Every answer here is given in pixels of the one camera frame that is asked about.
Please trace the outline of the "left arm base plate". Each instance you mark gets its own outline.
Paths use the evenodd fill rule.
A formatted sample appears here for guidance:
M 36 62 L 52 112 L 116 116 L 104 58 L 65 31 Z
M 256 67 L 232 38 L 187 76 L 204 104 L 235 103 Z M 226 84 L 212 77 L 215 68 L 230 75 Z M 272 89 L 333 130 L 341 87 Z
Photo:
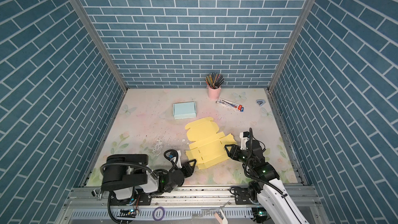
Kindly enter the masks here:
M 141 206 L 150 205 L 151 198 L 141 188 L 131 187 L 113 191 L 108 202 L 110 206 Z

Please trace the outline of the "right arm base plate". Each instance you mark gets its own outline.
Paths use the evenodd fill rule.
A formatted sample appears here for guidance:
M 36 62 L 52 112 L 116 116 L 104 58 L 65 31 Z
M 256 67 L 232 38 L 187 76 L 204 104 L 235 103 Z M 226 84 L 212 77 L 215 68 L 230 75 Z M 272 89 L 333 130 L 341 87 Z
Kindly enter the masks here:
M 242 188 L 239 186 L 232 186 L 229 189 L 230 194 L 233 195 L 236 205 L 259 205 L 257 198 L 251 194 L 248 188 Z

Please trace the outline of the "light blue paper box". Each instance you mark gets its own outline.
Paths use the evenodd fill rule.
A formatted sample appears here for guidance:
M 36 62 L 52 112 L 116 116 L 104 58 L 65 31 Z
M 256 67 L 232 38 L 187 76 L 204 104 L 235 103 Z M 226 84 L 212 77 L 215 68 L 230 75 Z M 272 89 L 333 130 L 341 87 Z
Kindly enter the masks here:
M 195 102 L 183 102 L 173 104 L 174 119 L 188 119 L 197 116 L 197 108 Z

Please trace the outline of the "yellow paper box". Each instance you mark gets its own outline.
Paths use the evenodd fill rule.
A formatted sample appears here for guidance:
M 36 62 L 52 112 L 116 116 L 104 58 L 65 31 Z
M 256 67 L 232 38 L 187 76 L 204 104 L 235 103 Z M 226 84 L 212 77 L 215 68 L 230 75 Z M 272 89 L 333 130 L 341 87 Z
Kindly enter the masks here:
M 232 134 L 219 131 L 212 117 L 205 117 L 185 126 L 187 138 L 191 142 L 186 155 L 189 160 L 195 159 L 199 170 L 208 169 L 228 160 L 226 145 L 236 145 Z

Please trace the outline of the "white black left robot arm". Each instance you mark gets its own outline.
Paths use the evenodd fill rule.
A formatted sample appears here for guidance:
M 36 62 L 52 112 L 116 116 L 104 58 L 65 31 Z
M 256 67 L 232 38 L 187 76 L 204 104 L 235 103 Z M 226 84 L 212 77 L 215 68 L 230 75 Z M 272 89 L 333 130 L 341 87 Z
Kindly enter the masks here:
M 179 150 L 169 149 L 164 157 L 172 167 L 169 170 L 153 170 L 148 166 L 149 156 L 146 154 L 121 154 L 107 158 L 100 167 L 103 176 L 101 191 L 113 193 L 117 200 L 132 199 L 135 188 L 140 187 L 147 195 L 170 193 L 181 187 L 186 178 L 191 177 L 197 161 L 181 161 Z

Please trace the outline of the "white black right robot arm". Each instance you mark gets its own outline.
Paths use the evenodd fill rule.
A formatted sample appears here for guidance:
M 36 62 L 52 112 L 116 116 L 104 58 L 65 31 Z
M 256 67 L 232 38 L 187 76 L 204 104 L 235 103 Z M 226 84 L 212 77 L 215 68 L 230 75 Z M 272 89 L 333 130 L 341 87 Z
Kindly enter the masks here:
M 279 174 L 265 160 L 259 141 L 247 141 L 245 149 L 235 144 L 225 145 L 224 148 L 229 158 L 242 163 L 245 176 L 251 179 L 247 188 L 249 199 L 260 204 L 274 223 L 308 223 L 287 193 Z

